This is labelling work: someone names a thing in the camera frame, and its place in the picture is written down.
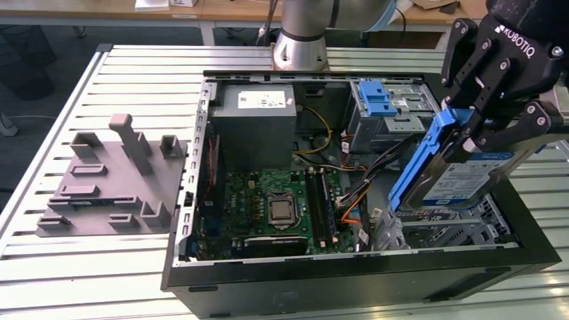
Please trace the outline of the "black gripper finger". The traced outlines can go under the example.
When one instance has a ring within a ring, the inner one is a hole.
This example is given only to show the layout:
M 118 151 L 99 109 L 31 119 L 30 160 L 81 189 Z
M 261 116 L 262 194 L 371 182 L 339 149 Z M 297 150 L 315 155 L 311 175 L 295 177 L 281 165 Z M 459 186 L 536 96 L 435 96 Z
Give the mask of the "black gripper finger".
M 559 140 L 559 112 L 548 102 L 532 101 L 512 126 L 483 132 L 474 140 L 478 150 L 534 152 Z
M 519 114 L 519 33 L 492 17 L 457 19 L 442 64 L 443 154 L 512 153 Z

